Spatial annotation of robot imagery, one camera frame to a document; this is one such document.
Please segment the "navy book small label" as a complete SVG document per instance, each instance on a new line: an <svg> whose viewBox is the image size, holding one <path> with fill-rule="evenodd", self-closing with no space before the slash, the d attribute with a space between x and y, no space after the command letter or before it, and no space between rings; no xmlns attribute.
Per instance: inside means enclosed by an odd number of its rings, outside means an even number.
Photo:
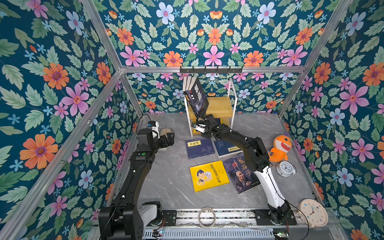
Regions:
<svg viewBox="0 0 384 240"><path fill-rule="evenodd" d="M214 146L216 148L219 158L233 156L243 152L239 147L225 140L214 141Z"/></svg>

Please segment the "dark blue yellow-label book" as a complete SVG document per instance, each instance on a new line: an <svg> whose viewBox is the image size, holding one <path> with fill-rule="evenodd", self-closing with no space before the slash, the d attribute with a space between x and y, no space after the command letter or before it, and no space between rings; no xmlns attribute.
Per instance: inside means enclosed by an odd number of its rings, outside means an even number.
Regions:
<svg viewBox="0 0 384 240"><path fill-rule="evenodd" d="M211 139L199 138L185 141L188 159L214 155L216 153Z"/></svg>

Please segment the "black wolf cover book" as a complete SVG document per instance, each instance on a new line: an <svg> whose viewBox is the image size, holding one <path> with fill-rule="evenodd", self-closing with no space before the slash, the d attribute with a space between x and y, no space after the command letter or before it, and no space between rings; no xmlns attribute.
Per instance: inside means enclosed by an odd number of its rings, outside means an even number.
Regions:
<svg viewBox="0 0 384 240"><path fill-rule="evenodd" d="M197 77L197 80L195 82L194 92L197 94L197 97L198 97L200 105L201 105L201 110L198 114L198 117L199 117L201 114L203 114L204 112L207 111L207 108L209 106L209 101L208 101L207 95L204 92L203 86L200 83L200 80L198 77Z"/></svg>

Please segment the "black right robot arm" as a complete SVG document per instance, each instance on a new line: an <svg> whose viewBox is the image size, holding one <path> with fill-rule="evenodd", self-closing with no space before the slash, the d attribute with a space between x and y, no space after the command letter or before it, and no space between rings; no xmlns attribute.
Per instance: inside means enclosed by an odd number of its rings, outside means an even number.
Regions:
<svg viewBox="0 0 384 240"><path fill-rule="evenodd" d="M264 142L259 137L248 137L232 130L225 124L218 124L213 115L197 120L191 127L202 137L225 140L243 151L247 167L254 172L267 196L271 222L284 224L292 213L291 204L283 197L272 173L272 164Z"/></svg>

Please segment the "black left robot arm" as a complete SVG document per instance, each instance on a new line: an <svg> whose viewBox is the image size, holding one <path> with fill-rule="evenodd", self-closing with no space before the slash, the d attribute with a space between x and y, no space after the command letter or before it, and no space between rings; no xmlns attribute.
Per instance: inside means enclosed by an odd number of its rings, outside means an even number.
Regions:
<svg viewBox="0 0 384 240"><path fill-rule="evenodd" d="M143 183L151 170L156 153L174 144L175 134L165 129L165 134L146 128L139 130L138 144L130 157L128 175L109 207L99 214L101 240L141 240L145 227L160 220L159 202L151 202L138 208Z"/></svg>

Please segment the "yellow book in shelf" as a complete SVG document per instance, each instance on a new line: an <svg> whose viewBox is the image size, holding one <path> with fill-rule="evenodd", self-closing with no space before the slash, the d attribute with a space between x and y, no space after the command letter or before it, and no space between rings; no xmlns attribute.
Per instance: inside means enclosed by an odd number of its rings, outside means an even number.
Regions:
<svg viewBox="0 0 384 240"><path fill-rule="evenodd" d="M195 120L194 122L192 122L192 124L193 123L197 123L197 124L204 124L205 125L205 121L203 121L203 120ZM192 130L193 130L193 134L194 135L197 135L197 134L201 134L200 132L197 132L195 129L193 129L192 128Z"/></svg>

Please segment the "black book on shelf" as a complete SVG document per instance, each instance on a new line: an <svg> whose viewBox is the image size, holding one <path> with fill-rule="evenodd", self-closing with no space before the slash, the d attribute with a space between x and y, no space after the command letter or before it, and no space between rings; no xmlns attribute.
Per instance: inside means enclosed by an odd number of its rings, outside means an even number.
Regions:
<svg viewBox="0 0 384 240"><path fill-rule="evenodd" d="M183 82L183 93L185 95L187 102L191 106L195 116L197 116L198 110L197 110L196 103L195 103L195 100L193 97L192 86L195 83L196 79L197 79L196 77L187 76L184 78L184 82Z"/></svg>

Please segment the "yellow cartoon cover book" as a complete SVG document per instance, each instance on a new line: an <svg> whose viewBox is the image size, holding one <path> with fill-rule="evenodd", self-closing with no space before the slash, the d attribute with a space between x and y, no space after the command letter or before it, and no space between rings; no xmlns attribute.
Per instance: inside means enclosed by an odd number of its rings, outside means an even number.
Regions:
<svg viewBox="0 0 384 240"><path fill-rule="evenodd" d="M222 161L190 167L195 192L227 185L230 183Z"/></svg>

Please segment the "orange shark plush toy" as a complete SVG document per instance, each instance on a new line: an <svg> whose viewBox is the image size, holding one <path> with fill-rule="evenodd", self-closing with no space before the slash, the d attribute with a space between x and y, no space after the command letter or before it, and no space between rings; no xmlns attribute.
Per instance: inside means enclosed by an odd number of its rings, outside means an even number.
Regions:
<svg viewBox="0 0 384 240"><path fill-rule="evenodd" d="M279 135L274 139L273 148L269 153L269 161L272 163L279 163L287 161L288 152L292 149L293 144L290 137L286 135Z"/></svg>

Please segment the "white alarm clock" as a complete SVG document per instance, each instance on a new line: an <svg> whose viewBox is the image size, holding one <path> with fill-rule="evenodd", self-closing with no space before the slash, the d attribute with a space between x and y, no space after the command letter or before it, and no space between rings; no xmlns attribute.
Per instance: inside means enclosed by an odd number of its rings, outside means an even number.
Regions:
<svg viewBox="0 0 384 240"><path fill-rule="evenodd" d="M281 177L285 178L295 175L297 172L296 167L288 161L278 163L276 165L276 171Z"/></svg>

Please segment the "clear tape roll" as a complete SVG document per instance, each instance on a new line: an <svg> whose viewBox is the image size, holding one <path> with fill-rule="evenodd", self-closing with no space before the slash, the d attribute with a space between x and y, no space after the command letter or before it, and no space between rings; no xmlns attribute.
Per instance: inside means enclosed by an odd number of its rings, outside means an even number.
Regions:
<svg viewBox="0 0 384 240"><path fill-rule="evenodd" d="M198 222L202 229L212 229L217 222L217 215L215 210L209 207L200 209L198 214Z"/></svg>

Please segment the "wooden white-frame bookshelf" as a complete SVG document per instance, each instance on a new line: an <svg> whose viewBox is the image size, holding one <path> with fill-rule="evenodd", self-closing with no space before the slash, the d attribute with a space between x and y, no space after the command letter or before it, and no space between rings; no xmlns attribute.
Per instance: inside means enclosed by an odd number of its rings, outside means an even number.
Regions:
<svg viewBox="0 0 384 240"><path fill-rule="evenodd" d="M209 97L207 94L207 98L209 101L209 106L207 109L207 114L212 114L216 119L220 119L222 124L226 124L231 128L234 125L235 113L238 103L238 96L236 93L235 85L233 83L233 79L229 79L227 87L227 96L226 97ZM194 112L187 102L186 98L184 98L188 124L189 124L189 132L191 137L194 136L193 130L191 127L192 122L197 120Z"/></svg>

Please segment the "black hook rail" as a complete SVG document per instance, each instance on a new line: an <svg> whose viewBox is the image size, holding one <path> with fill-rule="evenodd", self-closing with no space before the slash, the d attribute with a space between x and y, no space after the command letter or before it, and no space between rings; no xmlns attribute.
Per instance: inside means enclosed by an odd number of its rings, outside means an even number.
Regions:
<svg viewBox="0 0 384 240"><path fill-rule="evenodd" d="M183 74L238 74L243 72L243 67L180 67L180 73Z"/></svg>

